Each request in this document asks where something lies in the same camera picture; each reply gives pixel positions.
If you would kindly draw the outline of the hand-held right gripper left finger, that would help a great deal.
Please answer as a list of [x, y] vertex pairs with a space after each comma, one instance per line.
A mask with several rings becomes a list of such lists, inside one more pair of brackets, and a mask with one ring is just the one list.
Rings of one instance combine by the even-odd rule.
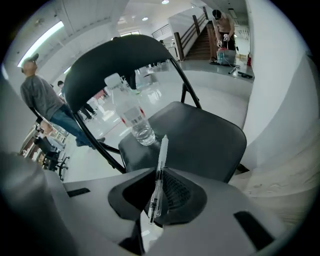
[[162, 235], [146, 213], [154, 187], [153, 168], [64, 184], [82, 222], [136, 255], [148, 252]]

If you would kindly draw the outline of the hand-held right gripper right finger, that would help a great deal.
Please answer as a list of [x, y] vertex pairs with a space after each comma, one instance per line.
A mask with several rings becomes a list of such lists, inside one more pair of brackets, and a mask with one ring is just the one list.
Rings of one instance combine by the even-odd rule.
[[191, 222], [166, 226], [144, 256], [253, 256], [253, 242], [235, 218], [247, 212], [276, 240], [286, 231], [282, 220], [227, 183], [173, 170], [204, 189], [207, 202]]

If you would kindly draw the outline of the silver pen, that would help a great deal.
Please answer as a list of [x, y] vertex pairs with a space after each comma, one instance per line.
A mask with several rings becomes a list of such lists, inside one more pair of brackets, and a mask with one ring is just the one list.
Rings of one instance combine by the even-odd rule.
[[148, 210], [148, 218], [149, 224], [152, 225], [157, 217], [161, 215], [162, 212], [162, 201], [163, 201], [163, 176], [164, 176], [164, 168], [167, 159], [168, 152], [168, 144], [169, 139], [168, 136], [165, 135], [162, 138], [159, 156], [158, 156], [158, 164], [155, 173], [155, 189], [150, 198], [149, 210]]

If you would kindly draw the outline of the black office chair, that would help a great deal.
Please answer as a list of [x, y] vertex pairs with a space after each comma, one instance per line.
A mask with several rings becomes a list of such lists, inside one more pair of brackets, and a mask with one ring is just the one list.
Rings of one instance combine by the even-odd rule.
[[61, 156], [62, 151], [49, 142], [44, 134], [44, 130], [39, 125], [35, 126], [35, 131], [37, 135], [34, 137], [34, 144], [38, 146], [44, 154], [41, 165], [42, 168], [53, 172], [58, 171], [59, 179], [63, 182], [63, 170], [69, 169], [66, 161], [69, 160], [70, 157], [66, 156], [66, 154]]

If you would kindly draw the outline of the black folding chair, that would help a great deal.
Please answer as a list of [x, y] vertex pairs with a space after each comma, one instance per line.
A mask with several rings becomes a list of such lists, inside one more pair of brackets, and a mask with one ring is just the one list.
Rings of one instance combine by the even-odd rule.
[[[118, 147], [99, 142], [80, 119], [80, 108], [107, 87], [106, 77], [115, 73], [126, 75], [161, 61], [171, 62], [182, 79], [181, 94], [190, 94], [194, 104], [186, 104], [181, 98], [147, 116], [146, 108], [140, 103], [155, 134], [155, 142], [149, 146], [140, 144], [121, 119], [130, 133]], [[85, 53], [67, 74], [64, 90], [66, 102], [86, 137], [106, 161], [123, 174], [155, 167], [161, 141], [167, 135], [167, 167], [227, 183], [247, 146], [240, 127], [202, 109], [192, 85], [169, 51], [146, 35], [118, 37]]]

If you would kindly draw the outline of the clear plastic water bottle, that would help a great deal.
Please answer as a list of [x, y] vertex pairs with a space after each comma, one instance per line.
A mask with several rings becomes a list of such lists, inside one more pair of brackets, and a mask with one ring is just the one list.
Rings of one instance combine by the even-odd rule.
[[135, 139], [143, 146], [156, 140], [155, 133], [138, 101], [136, 94], [114, 73], [104, 79], [111, 93], [112, 104], [121, 121], [130, 129]]

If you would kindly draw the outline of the long ceiling light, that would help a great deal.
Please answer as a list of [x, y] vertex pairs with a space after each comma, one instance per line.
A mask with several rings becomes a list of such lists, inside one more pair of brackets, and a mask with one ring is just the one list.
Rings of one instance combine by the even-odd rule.
[[47, 41], [53, 34], [55, 34], [58, 30], [64, 27], [64, 24], [62, 21], [59, 21], [54, 26], [52, 26], [50, 29], [48, 29], [43, 35], [41, 35], [33, 44], [32, 46], [27, 50], [27, 52], [24, 54], [24, 56], [19, 61], [17, 67], [21, 68], [23, 62], [31, 57], [33, 54], [36, 53], [37, 49], [45, 42]]

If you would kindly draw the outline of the grey storage crate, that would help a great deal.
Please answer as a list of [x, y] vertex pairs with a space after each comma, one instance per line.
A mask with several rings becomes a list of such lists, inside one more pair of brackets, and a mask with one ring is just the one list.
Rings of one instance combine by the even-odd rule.
[[236, 51], [220, 48], [217, 53], [217, 63], [220, 65], [232, 66], [235, 64]]

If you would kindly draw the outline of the wooden staircase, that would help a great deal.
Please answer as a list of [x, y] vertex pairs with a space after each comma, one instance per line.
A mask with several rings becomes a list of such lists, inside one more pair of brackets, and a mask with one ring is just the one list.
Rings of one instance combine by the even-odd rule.
[[201, 13], [193, 14], [190, 18], [190, 25], [182, 32], [173, 30], [173, 38], [176, 44], [177, 59], [185, 60], [208, 60], [210, 52], [210, 36], [207, 25], [211, 25], [207, 8], [200, 7]]

